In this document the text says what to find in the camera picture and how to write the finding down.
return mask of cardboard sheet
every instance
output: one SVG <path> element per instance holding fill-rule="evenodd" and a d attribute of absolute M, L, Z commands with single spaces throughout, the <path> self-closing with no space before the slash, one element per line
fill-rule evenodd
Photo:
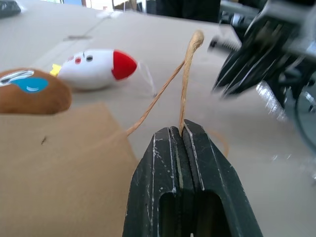
<path fill-rule="evenodd" d="M 0 236 L 121 236 L 137 161 L 104 104 L 0 130 Z"/>

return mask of white plush toy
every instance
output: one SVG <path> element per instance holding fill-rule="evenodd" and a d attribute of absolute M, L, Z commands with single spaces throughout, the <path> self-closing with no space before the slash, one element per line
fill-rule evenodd
<path fill-rule="evenodd" d="M 136 61 L 126 53 L 95 49 L 70 57 L 57 77 L 74 89 L 95 90 L 128 78 L 136 68 Z"/>

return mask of white table surface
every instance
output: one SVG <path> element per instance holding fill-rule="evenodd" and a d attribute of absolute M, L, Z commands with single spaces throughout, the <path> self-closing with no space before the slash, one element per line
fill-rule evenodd
<path fill-rule="evenodd" d="M 294 126 L 269 115 L 255 90 L 228 101 L 210 93 L 226 56 L 208 53 L 206 49 L 215 35 L 233 39 L 230 28 L 220 31 L 215 24 L 128 12 L 116 19 L 99 19 L 95 17 L 98 11 L 93 9 L 37 0 L 22 2 L 28 12 L 0 20 L 0 70 L 50 60 L 41 66 L 49 71 L 52 63 L 61 64 L 77 51 L 118 48 L 145 62 L 157 88 L 161 88 L 183 60 L 192 33 L 202 29 L 205 42 L 194 56 L 186 118 L 226 137 L 230 145 L 228 160 L 238 172 L 265 237 L 316 235 L 316 188 L 311 185 L 309 174 L 301 169 L 312 155 Z M 67 50 L 60 51 L 66 46 L 63 39 L 68 35 L 86 35 L 93 39 L 73 42 Z M 138 158 L 142 157 L 154 132 L 177 125 L 181 75 L 182 72 L 147 120 L 129 137 Z M 149 92 L 136 72 L 115 88 L 75 93 L 73 107 L 104 101 L 127 129 L 150 104 Z"/>

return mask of clamp jaw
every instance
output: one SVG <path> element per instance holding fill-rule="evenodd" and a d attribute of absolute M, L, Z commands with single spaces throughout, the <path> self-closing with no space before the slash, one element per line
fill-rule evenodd
<path fill-rule="evenodd" d="M 123 237 L 262 237 L 238 175 L 204 129 L 156 132 L 131 181 Z"/>

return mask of tan rope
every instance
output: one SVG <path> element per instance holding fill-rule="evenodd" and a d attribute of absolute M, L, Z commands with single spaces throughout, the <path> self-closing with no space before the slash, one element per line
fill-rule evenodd
<path fill-rule="evenodd" d="M 157 100 L 161 97 L 162 93 L 166 90 L 167 86 L 171 83 L 171 81 L 176 77 L 176 75 L 179 73 L 181 68 L 184 66 L 184 72 L 183 72 L 183 77 L 182 77 L 180 119 L 179 119 L 179 123 L 180 123 L 179 131 L 180 131 L 180 135 L 182 136 L 182 132 L 184 128 L 184 115 L 185 115 L 185 105 L 186 105 L 187 88 L 188 88 L 188 81 L 189 81 L 189 74 L 190 74 L 190 66 L 192 63 L 193 55 L 195 51 L 202 45 L 203 40 L 204 40 L 204 35 L 202 31 L 198 30 L 193 34 L 190 40 L 184 61 L 177 67 L 177 69 L 173 72 L 172 76 L 163 85 L 161 91 L 154 98 L 153 102 L 150 104 L 150 106 L 147 108 L 147 110 L 144 112 L 141 118 L 126 131 L 126 134 L 128 136 L 131 133 L 133 133 L 144 122 L 144 120 L 147 118 L 149 112 L 152 110 Z M 211 132 L 209 131 L 208 133 L 214 135 L 215 137 L 218 138 L 220 142 L 223 143 L 224 156 L 227 157 L 228 152 L 229 152 L 229 146 L 225 138 L 221 134 L 214 131 L 211 131 Z"/>
<path fill-rule="evenodd" d="M 181 70 L 181 68 L 184 65 L 184 61 L 177 67 L 177 69 L 173 72 L 172 76 L 168 79 L 168 81 L 163 85 L 161 91 L 156 95 L 156 97 L 154 98 L 153 102 L 150 104 L 150 106 L 148 107 L 148 109 L 144 112 L 143 116 L 133 125 L 131 126 L 127 131 L 127 135 L 129 136 L 131 133 L 133 133 L 136 129 L 138 129 L 138 127 L 143 123 L 143 121 L 147 118 L 150 110 L 152 110 L 153 106 L 155 105 L 155 103 L 157 102 L 157 100 L 161 97 L 162 93 L 164 92 L 164 90 L 166 90 L 167 86 L 170 84 L 170 82 L 176 77 L 176 75 L 179 73 L 179 71 Z"/>
<path fill-rule="evenodd" d="M 180 107 L 180 120 L 179 120 L 179 132 L 182 136 L 183 127 L 184 127 L 184 115 L 186 110 L 186 97 L 187 97 L 187 88 L 190 75 L 190 67 L 192 64 L 192 59 L 195 51 L 199 48 L 204 41 L 204 35 L 202 31 L 195 31 L 193 34 L 190 44 L 187 49 L 186 56 L 184 58 L 184 72 L 182 77 L 182 93 L 181 93 L 181 107 Z"/>

